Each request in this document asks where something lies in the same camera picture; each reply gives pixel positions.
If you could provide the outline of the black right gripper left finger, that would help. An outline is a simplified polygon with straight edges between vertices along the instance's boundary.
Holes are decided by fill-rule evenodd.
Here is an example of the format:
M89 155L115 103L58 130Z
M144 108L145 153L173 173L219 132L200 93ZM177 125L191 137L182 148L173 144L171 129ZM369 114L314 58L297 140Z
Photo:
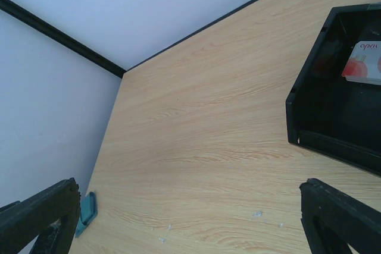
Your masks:
M79 215L80 192L74 178L3 206L1 253L19 253L32 240L30 253L68 253Z

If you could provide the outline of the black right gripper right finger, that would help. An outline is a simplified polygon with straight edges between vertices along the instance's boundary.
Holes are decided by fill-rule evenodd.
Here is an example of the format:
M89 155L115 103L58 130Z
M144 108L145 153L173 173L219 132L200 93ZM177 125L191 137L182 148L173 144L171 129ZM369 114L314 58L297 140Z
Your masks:
M312 253L380 253L379 211L316 178L299 188Z

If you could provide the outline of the teal leather card holder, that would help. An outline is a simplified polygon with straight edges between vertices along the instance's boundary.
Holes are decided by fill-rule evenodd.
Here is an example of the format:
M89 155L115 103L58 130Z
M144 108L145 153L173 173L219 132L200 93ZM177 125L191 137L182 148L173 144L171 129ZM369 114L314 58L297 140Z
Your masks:
M97 199L95 192L89 192L80 203L80 216L77 223L75 238L78 238L98 214Z

